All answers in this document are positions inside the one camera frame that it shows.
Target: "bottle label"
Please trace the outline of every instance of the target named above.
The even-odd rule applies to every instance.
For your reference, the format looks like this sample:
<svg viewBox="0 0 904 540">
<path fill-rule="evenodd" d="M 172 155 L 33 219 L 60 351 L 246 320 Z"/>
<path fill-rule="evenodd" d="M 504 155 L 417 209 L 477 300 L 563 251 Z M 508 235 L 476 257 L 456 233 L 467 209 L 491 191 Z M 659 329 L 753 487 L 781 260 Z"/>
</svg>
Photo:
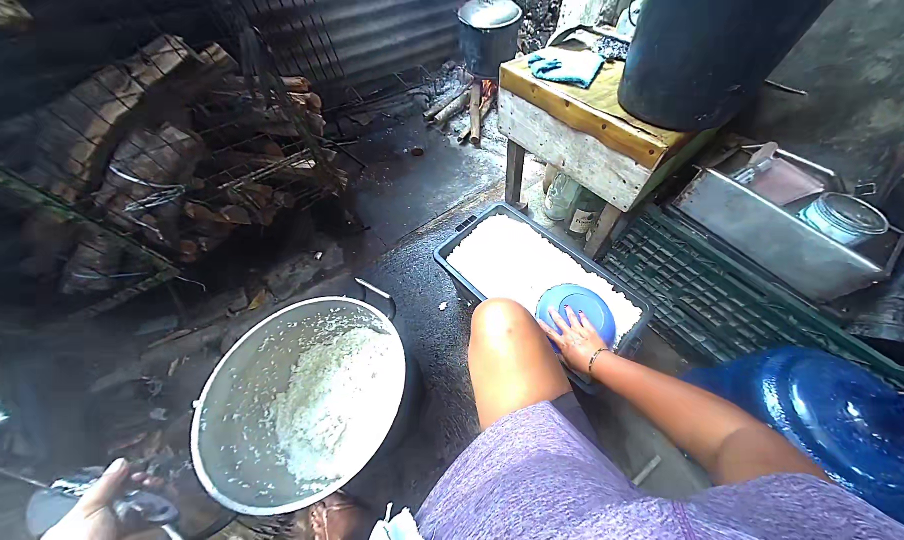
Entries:
<svg viewBox="0 0 904 540">
<path fill-rule="evenodd" d="M 595 219 L 598 215 L 599 212 L 587 212 L 576 209 L 575 214 L 572 215 L 572 221 L 569 223 L 569 231 L 579 234 L 587 233 L 592 227 L 592 224 L 595 223 Z"/>
</svg>

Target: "wooden table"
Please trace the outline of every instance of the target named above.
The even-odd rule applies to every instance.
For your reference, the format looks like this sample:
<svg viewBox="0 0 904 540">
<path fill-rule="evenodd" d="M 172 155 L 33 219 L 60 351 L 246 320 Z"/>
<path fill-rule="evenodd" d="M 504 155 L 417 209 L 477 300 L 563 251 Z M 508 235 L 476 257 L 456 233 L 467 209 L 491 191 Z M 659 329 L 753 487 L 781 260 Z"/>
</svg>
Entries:
<svg viewBox="0 0 904 540">
<path fill-rule="evenodd" d="M 526 151 L 568 174 L 607 202 L 585 246 L 590 257 L 623 213 L 710 139 L 628 114 L 618 100 L 624 68 L 623 61 L 606 63 L 588 89 L 536 79 L 525 57 L 499 70 L 499 131 L 508 138 L 506 202 L 518 203 Z"/>
</svg>

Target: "green plastic crate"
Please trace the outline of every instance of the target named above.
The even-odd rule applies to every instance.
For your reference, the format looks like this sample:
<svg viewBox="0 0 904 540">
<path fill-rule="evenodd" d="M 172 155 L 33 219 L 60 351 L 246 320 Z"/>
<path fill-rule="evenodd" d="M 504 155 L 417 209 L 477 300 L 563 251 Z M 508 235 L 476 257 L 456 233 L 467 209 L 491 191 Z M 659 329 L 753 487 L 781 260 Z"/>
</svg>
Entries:
<svg viewBox="0 0 904 540">
<path fill-rule="evenodd" d="M 602 264 L 650 301 L 651 328 L 687 358 L 728 362 L 797 345 L 863 364 L 904 388 L 904 367 L 656 206 L 628 226 Z"/>
</svg>

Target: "knee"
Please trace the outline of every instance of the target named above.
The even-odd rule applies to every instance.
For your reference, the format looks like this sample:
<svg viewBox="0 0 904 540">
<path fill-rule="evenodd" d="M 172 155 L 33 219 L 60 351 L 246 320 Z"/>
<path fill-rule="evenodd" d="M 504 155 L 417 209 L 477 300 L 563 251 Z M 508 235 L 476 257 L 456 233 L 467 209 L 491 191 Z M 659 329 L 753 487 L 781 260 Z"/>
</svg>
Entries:
<svg viewBox="0 0 904 540">
<path fill-rule="evenodd" d="M 529 323 L 535 321 L 521 303 L 508 298 L 490 298 L 480 303 L 472 314 L 472 338 L 506 336 Z"/>
</svg>

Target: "black water container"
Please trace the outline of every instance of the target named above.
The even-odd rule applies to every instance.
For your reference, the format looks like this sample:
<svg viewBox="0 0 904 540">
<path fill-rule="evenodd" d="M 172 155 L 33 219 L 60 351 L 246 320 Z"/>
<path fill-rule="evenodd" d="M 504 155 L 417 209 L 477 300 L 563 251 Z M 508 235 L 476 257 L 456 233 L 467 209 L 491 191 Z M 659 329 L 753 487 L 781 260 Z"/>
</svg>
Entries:
<svg viewBox="0 0 904 540">
<path fill-rule="evenodd" d="M 479 79 L 498 79 L 499 66 L 518 52 L 522 8 L 512 0 L 469 0 L 458 10 L 458 21 L 465 69 Z"/>
<path fill-rule="evenodd" d="M 646 0 L 619 104 L 695 132 L 731 120 L 832 0 Z"/>
</svg>

